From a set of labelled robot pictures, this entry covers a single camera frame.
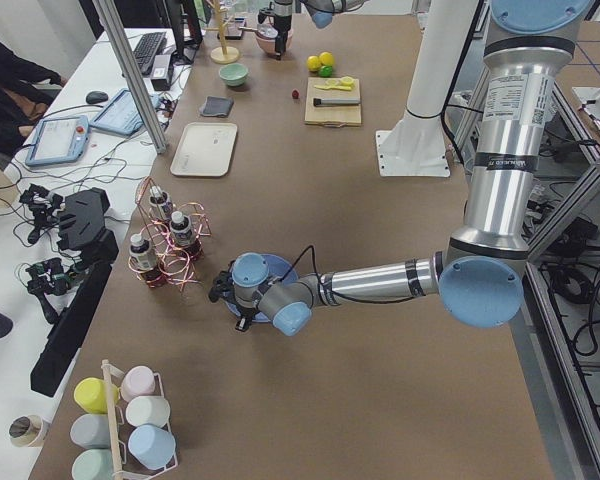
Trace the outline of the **upper yellow lemon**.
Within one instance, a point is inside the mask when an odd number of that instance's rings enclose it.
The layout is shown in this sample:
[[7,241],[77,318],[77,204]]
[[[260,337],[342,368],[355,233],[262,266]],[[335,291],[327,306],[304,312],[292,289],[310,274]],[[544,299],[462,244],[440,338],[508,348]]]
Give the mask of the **upper yellow lemon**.
[[322,66],[333,67],[335,65],[335,57],[331,52],[324,51],[318,55]]

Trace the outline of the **green lime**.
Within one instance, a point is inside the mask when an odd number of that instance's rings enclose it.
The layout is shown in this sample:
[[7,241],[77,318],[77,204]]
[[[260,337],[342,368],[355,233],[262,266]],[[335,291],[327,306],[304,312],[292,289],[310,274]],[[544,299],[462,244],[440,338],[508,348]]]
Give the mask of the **green lime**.
[[322,65],[318,70],[318,75],[322,78],[329,78],[333,73],[333,68],[329,65]]

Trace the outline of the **mint green bowl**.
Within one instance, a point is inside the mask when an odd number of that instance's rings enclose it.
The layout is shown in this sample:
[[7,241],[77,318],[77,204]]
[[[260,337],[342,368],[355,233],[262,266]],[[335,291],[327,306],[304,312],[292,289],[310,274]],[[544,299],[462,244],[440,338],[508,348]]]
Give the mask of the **mint green bowl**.
[[239,87],[246,83],[249,69],[241,63],[232,63],[222,66],[218,74],[226,86]]

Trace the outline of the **grey folded cloth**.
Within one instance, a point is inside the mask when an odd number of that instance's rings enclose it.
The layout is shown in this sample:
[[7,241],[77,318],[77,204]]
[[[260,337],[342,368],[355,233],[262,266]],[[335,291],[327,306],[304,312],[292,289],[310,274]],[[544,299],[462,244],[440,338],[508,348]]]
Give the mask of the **grey folded cloth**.
[[203,117],[226,118],[229,116],[234,101],[231,98],[207,96],[199,113]]

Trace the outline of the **front drink bottle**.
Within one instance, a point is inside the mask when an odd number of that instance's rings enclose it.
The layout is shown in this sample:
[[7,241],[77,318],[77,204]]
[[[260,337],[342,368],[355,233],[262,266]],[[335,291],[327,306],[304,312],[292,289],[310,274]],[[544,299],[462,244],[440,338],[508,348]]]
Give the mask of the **front drink bottle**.
[[174,210],[169,222],[174,244],[186,251],[192,261],[196,261],[202,255],[202,245],[193,230],[191,218],[182,211]]

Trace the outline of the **drink bottle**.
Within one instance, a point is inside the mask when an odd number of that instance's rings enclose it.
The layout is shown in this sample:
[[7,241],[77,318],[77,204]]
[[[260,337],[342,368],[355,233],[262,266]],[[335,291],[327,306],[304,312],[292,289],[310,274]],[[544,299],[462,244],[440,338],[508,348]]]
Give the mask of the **drink bottle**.
[[157,288],[166,283],[162,262],[155,247],[141,233],[135,233],[130,237],[129,255],[131,266],[149,287]]
[[153,185],[149,190],[149,202],[154,216],[163,222],[171,219],[174,207],[168,192],[158,185]]
[[193,230],[191,218],[182,211],[174,210],[169,222],[174,244],[186,251],[192,261],[196,261],[202,255],[202,245]]

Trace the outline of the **black keyboard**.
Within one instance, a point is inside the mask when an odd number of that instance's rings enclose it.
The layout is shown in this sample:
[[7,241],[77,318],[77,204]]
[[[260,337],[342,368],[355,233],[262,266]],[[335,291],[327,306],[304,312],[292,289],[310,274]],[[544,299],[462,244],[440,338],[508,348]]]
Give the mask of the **black keyboard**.
[[166,41],[165,32],[143,34],[133,50],[133,56],[143,76],[151,72],[155,57],[161,52]]

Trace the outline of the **white cup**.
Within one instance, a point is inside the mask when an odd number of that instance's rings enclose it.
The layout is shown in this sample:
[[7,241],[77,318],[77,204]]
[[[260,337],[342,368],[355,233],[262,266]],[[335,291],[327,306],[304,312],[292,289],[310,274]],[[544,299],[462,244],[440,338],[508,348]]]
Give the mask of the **white cup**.
[[162,396],[138,396],[128,403],[125,410],[127,422],[134,427],[151,424],[162,428],[169,421],[170,414],[171,405]]

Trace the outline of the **light blue cup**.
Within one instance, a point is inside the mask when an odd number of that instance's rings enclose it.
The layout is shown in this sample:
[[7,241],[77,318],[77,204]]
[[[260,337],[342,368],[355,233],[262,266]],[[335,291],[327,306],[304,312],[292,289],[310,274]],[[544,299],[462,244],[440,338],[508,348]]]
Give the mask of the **light blue cup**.
[[136,427],[128,440],[130,453],[147,469],[165,467],[176,450],[173,434],[152,424]]

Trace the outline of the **white cup rack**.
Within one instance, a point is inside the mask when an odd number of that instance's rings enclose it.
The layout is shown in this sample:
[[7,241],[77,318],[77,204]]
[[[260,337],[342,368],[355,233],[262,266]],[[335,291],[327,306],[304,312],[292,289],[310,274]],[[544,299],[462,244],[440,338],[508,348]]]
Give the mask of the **white cup rack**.
[[[106,359],[101,362],[101,369],[105,383],[113,478],[154,479],[167,471],[177,468],[179,465],[177,449],[171,461],[165,467],[158,470],[147,469],[130,453],[127,444],[131,433],[136,427],[130,425],[126,420],[125,410],[129,402],[122,398],[120,391],[122,380],[128,371],[125,372],[117,368]],[[147,396],[162,396],[166,399],[161,376],[159,373],[153,372],[156,388],[152,395]],[[167,424],[161,429],[173,434],[170,417]]]

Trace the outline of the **yellow cup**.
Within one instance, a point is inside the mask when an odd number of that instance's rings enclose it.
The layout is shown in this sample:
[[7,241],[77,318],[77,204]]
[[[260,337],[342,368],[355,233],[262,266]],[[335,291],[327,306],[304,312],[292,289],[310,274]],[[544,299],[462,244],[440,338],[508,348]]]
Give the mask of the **yellow cup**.
[[73,397],[86,413],[107,413],[105,383],[100,378],[88,377],[81,380],[74,389]]

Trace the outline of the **far teach pendant tablet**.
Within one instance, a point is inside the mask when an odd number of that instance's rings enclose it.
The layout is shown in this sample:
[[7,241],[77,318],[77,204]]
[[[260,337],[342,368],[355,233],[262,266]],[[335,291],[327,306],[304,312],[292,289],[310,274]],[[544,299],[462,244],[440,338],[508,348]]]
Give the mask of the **far teach pendant tablet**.
[[130,136],[144,126],[129,89],[119,90],[89,121],[100,131],[119,136]]

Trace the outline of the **black computer mouse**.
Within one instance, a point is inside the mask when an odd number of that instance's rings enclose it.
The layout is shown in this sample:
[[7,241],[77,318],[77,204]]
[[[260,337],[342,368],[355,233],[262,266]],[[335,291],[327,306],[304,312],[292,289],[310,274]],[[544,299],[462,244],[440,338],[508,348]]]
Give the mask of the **black computer mouse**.
[[103,91],[91,91],[85,96],[85,103],[88,105],[100,104],[108,100],[108,94]]

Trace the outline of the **near teach pendant tablet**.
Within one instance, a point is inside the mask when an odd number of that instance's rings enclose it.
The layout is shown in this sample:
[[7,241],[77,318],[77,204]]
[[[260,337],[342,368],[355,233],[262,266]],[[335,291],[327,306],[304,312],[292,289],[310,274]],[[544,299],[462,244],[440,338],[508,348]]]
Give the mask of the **near teach pendant tablet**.
[[38,167],[75,162],[82,155],[88,137],[86,115],[43,119],[36,127],[25,165]]

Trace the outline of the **aluminium frame post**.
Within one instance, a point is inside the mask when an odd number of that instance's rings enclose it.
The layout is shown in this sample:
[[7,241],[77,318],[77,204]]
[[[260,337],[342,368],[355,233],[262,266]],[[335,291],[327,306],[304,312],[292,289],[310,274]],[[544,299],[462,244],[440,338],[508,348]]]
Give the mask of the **aluminium frame post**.
[[155,108],[139,67],[136,64],[115,2],[112,0],[94,0],[93,3],[156,152],[163,154],[167,149],[167,140],[157,119]]

